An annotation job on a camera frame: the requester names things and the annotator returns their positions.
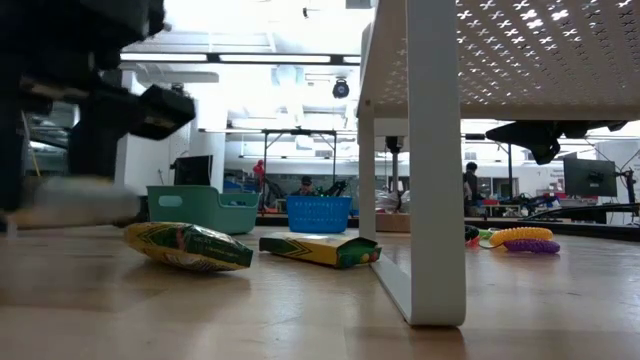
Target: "cardboard box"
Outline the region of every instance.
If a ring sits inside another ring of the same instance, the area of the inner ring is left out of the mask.
[[[376,214],[376,231],[379,232],[411,232],[409,214]]]
[[[362,237],[277,232],[260,238],[260,251],[345,269],[375,262],[382,248]]]

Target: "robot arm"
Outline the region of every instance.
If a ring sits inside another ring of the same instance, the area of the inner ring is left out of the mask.
[[[160,140],[195,117],[193,100],[152,86],[141,96],[103,80],[123,47],[164,28],[163,0],[5,0],[0,4],[0,213],[22,205],[25,113],[78,104],[71,175],[113,176],[127,133]]]
[[[581,139],[587,131],[608,127],[617,131],[627,121],[516,121],[487,131],[487,139],[499,143],[513,144],[529,149],[538,165],[550,163],[560,152],[558,139],[564,135],[568,139]]]

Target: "person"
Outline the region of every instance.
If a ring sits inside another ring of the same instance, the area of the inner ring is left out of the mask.
[[[256,166],[253,167],[253,175],[256,177],[256,190],[260,192],[264,186],[264,161],[258,160]]]
[[[293,196],[316,196],[317,194],[313,190],[313,182],[310,176],[303,176],[300,179],[300,188],[291,193]]]
[[[482,196],[478,194],[476,170],[478,170],[478,165],[474,162],[469,162],[466,166],[466,172],[462,175],[465,216],[477,216],[476,204],[478,200],[482,200]]]

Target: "teal plastic basket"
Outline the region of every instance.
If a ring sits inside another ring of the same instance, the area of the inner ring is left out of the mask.
[[[149,219],[204,226],[225,234],[245,234],[256,224],[260,194],[220,194],[199,185],[148,186]]]

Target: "security camera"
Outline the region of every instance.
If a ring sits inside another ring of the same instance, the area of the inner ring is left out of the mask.
[[[171,90],[177,92],[178,94],[184,95],[184,84],[173,83],[171,84]]]
[[[349,85],[347,85],[347,80],[336,80],[336,84],[333,85],[333,97],[336,99],[344,99],[347,96],[349,96]]]

